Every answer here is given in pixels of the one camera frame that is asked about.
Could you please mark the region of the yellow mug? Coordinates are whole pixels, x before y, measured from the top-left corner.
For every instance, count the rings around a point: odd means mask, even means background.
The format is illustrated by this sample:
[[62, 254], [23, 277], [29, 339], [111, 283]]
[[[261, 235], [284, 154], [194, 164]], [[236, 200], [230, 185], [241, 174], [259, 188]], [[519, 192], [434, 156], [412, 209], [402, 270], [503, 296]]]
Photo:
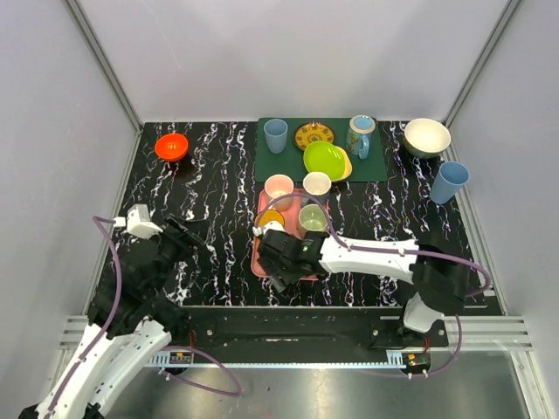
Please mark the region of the yellow mug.
[[285, 218], [276, 209], [266, 209], [262, 210], [257, 214], [254, 227], [263, 226], [271, 221], [277, 221], [284, 226], [285, 229]]

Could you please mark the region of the pale green mug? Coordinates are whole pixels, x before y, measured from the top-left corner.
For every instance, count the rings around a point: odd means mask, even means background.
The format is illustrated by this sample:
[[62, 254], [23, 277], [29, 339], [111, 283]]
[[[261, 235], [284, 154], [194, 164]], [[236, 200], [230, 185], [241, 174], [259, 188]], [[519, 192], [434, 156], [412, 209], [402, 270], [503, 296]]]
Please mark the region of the pale green mug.
[[307, 232], [324, 232], [328, 229], [328, 220], [322, 207], [318, 204], [304, 206], [298, 215], [298, 231], [304, 236]]

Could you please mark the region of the pink mug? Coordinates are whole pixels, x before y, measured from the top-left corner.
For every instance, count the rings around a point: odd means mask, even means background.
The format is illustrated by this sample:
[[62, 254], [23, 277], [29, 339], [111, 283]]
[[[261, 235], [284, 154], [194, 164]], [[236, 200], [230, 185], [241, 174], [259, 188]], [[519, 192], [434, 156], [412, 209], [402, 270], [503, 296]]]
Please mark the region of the pink mug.
[[265, 182], [267, 201], [275, 200], [274, 210], [285, 211], [292, 206], [293, 198], [290, 194], [293, 193], [293, 189], [293, 180], [287, 175], [272, 175]]

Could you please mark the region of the small white cup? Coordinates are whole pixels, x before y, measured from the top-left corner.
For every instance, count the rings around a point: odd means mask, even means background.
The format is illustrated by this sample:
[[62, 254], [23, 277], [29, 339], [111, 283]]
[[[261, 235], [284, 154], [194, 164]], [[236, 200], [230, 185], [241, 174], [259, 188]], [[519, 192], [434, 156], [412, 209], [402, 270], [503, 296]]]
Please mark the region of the small white cup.
[[332, 182], [329, 176], [323, 172], [310, 172], [302, 182], [304, 191], [316, 198], [322, 205], [326, 205]]

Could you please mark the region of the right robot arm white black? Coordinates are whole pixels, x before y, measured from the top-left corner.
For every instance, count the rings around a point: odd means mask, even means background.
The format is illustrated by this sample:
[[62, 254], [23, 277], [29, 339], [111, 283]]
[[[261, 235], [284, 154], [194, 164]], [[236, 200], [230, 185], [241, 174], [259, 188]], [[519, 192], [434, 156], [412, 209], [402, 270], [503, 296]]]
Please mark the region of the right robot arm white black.
[[432, 325], [459, 315], [466, 305], [470, 267], [457, 257], [417, 241], [368, 241], [309, 231], [299, 238], [278, 223], [254, 227], [259, 240], [257, 262], [274, 287], [283, 292], [303, 278], [337, 273], [385, 276], [414, 287], [397, 323], [397, 336], [407, 346], [424, 340]]

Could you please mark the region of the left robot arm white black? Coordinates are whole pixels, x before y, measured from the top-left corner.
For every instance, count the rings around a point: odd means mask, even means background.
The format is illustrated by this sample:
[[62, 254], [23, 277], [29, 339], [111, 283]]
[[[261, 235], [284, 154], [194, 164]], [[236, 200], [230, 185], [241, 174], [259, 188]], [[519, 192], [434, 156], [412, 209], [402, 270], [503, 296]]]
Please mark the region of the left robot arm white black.
[[190, 316], [163, 288], [176, 264], [205, 246], [201, 229], [199, 220], [169, 215], [153, 236], [113, 254], [115, 282], [100, 281], [62, 377], [20, 417], [104, 418], [154, 355], [188, 341]]

